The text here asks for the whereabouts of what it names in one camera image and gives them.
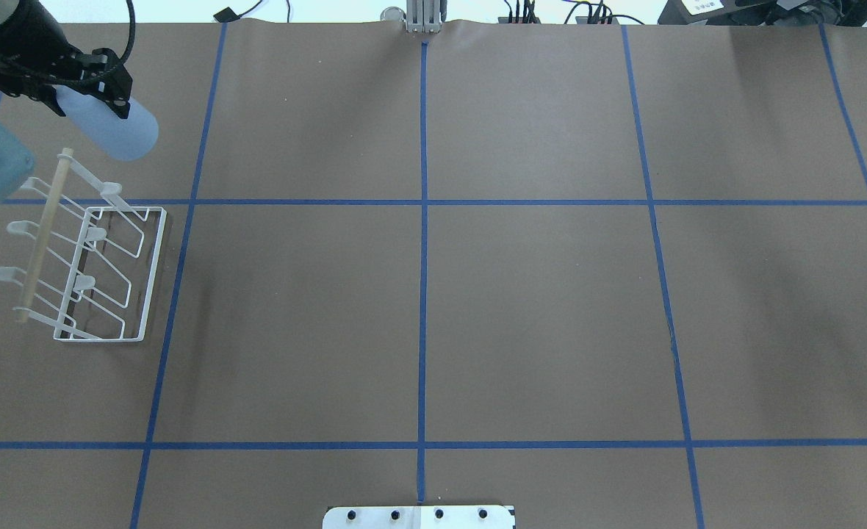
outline white floor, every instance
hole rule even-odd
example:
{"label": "white floor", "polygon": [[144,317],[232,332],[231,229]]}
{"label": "white floor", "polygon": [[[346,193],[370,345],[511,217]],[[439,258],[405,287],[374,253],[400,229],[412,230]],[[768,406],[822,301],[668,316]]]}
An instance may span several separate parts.
{"label": "white floor", "polygon": [[[165,0],[135,4],[138,21],[213,21],[212,14],[231,6],[240,13],[253,6],[256,0]],[[376,21],[385,7],[403,7],[403,0],[289,0],[292,4],[291,21]],[[43,0],[58,21],[125,21],[126,5],[121,0]],[[665,0],[607,0],[617,13],[635,16],[646,24],[655,24]],[[559,0],[538,0],[536,11],[542,23],[560,24],[571,4]],[[502,0],[450,0],[448,18],[471,21],[495,21],[506,14],[508,8]],[[253,13],[266,21],[285,21],[286,0],[263,0]]]}

